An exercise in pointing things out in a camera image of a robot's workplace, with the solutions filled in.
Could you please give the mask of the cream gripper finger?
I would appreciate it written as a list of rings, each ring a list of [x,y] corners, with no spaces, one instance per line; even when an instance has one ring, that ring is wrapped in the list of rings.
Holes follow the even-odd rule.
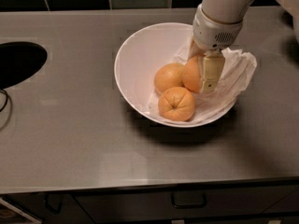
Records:
[[[224,64],[225,58],[220,50],[212,50],[205,53],[200,64],[200,92],[212,92],[216,89]]]
[[[189,45],[189,53],[188,53],[188,58],[192,58],[195,56],[204,56],[205,51],[203,49],[200,49],[194,42],[194,40],[191,41]]]

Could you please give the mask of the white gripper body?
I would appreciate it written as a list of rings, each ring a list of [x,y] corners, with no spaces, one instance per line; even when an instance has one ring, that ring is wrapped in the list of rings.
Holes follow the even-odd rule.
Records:
[[[201,50],[226,49],[236,40],[243,21],[223,23],[214,21],[199,5],[192,23],[193,41]]]

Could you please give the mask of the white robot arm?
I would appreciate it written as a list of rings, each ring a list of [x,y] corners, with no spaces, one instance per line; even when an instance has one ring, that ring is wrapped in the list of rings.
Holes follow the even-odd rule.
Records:
[[[214,91],[224,67],[223,49],[230,47],[243,26],[243,18],[255,0],[203,0],[192,23],[191,55],[203,53],[200,92]],[[299,0],[276,0],[293,17],[298,35]]]

